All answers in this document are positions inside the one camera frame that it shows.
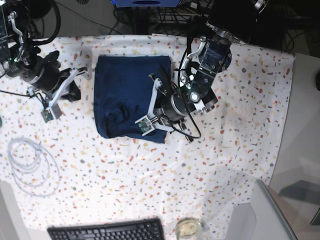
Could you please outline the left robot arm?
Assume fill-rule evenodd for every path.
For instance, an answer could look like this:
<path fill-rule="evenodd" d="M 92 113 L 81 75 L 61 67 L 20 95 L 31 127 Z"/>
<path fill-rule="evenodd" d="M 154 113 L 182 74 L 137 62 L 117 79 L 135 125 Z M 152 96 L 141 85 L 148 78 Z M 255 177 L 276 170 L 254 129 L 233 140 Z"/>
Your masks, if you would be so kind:
<path fill-rule="evenodd" d="M 189 142 L 196 136 L 185 125 L 192 119 L 215 108 L 218 99 L 212 90 L 217 74 L 231 64 L 233 43 L 249 43 L 266 0 L 214 0 L 206 25 L 214 34 L 202 35 L 200 45 L 192 51 L 193 39 L 187 38 L 187 48 L 177 72 L 177 82 L 167 76 L 158 78 L 154 73 L 152 94 L 146 115 L 135 121 L 142 135 L 155 130 L 178 132 Z"/>

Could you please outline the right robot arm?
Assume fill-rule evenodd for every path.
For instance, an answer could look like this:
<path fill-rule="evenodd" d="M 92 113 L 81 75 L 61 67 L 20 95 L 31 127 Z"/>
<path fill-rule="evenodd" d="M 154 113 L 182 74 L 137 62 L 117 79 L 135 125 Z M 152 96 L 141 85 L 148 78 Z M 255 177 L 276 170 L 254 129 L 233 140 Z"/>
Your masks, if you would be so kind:
<path fill-rule="evenodd" d="M 34 40 L 32 19 L 54 11 L 55 29 L 44 40 Z M 19 77 L 30 85 L 25 97 L 35 98 L 41 106 L 45 122 L 57 120 L 62 115 L 60 99 L 79 101 L 81 91 L 75 77 L 88 73 L 88 68 L 60 70 L 58 50 L 40 56 L 40 46 L 51 43 L 61 28 L 61 13 L 54 0 L 2 0 L 0 2 L 0 76 Z"/>

